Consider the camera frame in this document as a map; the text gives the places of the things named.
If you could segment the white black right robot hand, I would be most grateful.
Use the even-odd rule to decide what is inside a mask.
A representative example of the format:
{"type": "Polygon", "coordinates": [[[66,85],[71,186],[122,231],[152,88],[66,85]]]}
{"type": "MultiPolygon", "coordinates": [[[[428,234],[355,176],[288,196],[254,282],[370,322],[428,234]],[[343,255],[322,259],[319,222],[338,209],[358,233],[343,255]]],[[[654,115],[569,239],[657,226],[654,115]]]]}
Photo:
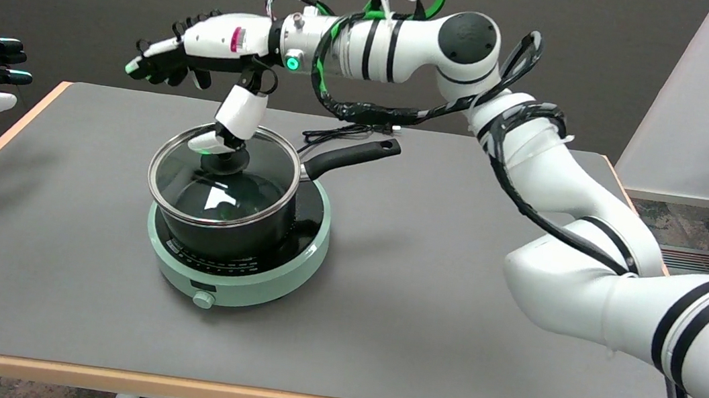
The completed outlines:
{"type": "Polygon", "coordinates": [[[237,153],[254,136],[279,84],[274,75],[272,86],[263,87],[265,73],[276,63],[271,26],[271,18],[250,13],[213,11],[188,17],[172,25],[168,40],[138,41],[138,55],[124,70],[153,85],[177,86],[190,76],[199,89],[210,89],[213,71],[239,74],[207,132],[187,143],[202,155],[237,153]]]}

